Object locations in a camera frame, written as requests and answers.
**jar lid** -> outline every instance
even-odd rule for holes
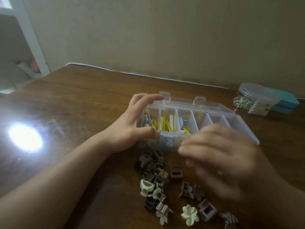
[[[262,102],[277,104],[282,97],[273,90],[252,83],[242,83],[238,89],[244,96]]]

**hand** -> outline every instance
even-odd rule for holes
[[[222,124],[202,128],[183,141],[178,152],[221,198],[253,204],[260,194],[264,199],[268,189],[272,194],[281,185],[282,179],[260,147],[247,135]]]
[[[155,100],[163,99],[164,96],[159,94],[135,94],[126,112],[101,132],[109,150],[111,152],[119,152],[130,148],[139,140],[158,139],[160,133],[152,127],[137,128],[136,125],[148,104],[152,104]]]

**plastic organizer box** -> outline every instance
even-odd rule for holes
[[[196,96],[194,100],[171,97],[169,92],[159,92],[165,96],[164,100],[154,101],[149,104],[140,117],[138,127],[145,127],[143,116],[146,115],[146,109],[149,110],[151,119],[157,121],[157,128],[161,133],[158,139],[148,139],[139,141],[140,148],[150,147],[152,149],[163,149],[166,151],[177,151],[181,142],[196,134],[199,130],[210,124],[222,123],[228,127],[237,129],[238,131],[249,135],[257,144],[258,139],[243,121],[243,119],[235,114],[231,109],[215,102],[208,102],[203,96]],[[166,119],[173,115],[173,132],[165,132],[161,130],[162,118]],[[182,127],[179,118],[187,120],[184,126],[190,134],[180,132]]]

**pink object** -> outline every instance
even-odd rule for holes
[[[35,72],[40,72],[39,67],[34,59],[31,61],[30,66]]]

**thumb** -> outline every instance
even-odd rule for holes
[[[152,127],[141,127],[136,128],[135,137],[137,140],[158,139],[160,137],[160,133]]]

